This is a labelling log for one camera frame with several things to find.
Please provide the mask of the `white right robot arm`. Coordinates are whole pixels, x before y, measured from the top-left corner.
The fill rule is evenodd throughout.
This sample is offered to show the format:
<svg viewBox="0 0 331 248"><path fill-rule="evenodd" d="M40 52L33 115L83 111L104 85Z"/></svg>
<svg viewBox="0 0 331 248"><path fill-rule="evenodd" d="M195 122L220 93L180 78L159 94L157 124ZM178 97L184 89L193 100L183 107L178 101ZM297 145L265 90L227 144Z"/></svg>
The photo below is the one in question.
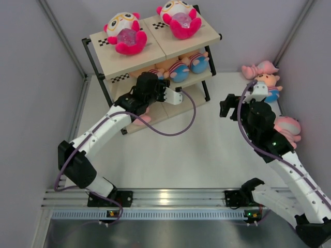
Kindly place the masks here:
<svg viewBox="0 0 331 248"><path fill-rule="evenodd" d="M321 247L330 240L330 198L311 178L286 137L275 130L276 115L264 101L244 102L243 96L227 95L220 102L220 117L233 109L231 120L238 123L243 138L265 163L281 177L295 201L271 189L264 181L246 181L227 206L260 204L286 220L303 243Z"/></svg>

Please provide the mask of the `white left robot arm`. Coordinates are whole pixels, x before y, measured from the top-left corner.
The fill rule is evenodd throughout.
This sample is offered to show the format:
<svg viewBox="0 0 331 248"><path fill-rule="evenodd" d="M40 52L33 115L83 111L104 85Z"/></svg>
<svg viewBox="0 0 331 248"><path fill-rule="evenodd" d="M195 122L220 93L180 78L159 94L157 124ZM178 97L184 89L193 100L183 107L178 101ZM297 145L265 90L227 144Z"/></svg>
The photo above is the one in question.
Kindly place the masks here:
<svg viewBox="0 0 331 248"><path fill-rule="evenodd" d="M138 76L131 90L118 97L88 131L73 141L59 144L59 174L69 178L76 187L95 194L105 206L114 205L116 186L101 176L90 160L117 132L144 114L151 104L165 101L169 86L169 80L159 79L150 72Z"/></svg>

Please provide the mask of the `white pink panda plush glasses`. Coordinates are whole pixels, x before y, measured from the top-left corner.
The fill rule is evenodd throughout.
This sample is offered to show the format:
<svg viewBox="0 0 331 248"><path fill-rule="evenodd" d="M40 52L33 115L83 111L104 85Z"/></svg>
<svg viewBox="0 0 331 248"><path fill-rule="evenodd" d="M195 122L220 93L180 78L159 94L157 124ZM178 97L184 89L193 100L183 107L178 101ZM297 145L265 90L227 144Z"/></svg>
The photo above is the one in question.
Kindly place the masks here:
<svg viewBox="0 0 331 248"><path fill-rule="evenodd" d="M139 18L137 12L120 12L104 26L107 42L115 46L117 53L136 55L145 48L147 35L141 30Z"/></svg>

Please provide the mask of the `peach doll blue pants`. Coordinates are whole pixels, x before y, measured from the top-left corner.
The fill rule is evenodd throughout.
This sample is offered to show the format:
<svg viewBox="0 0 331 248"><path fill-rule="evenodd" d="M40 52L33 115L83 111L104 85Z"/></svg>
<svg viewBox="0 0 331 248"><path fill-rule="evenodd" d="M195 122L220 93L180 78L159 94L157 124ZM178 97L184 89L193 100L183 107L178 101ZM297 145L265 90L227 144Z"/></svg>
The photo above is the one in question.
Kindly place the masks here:
<svg viewBox="0 0 331 248"><path fill-rule="evenodd" d="M273 74L260 74L254 78L257 81L264 82L268 89L268 96L265 98L266 103L273 103L278 100L282 86L277 86L280 76Z"/></svg>
<svg viewBox="0 0 331 248"><path fill-rule="evenodd" d="M170 79L175 83L183 82L189 75L188 66L178 58L157 63L156 68L163 71L164 79Z"/></svg>
<svg viewBox="0 0 331 248"><path fill-rule="evenodd" d="M158 69L158 68L143 68L134 72L130 72L129 75L131 77L137 78L144 72L153 73L158 77L158 79L162 79L162 80L164 79L164 69Z"/></svg>

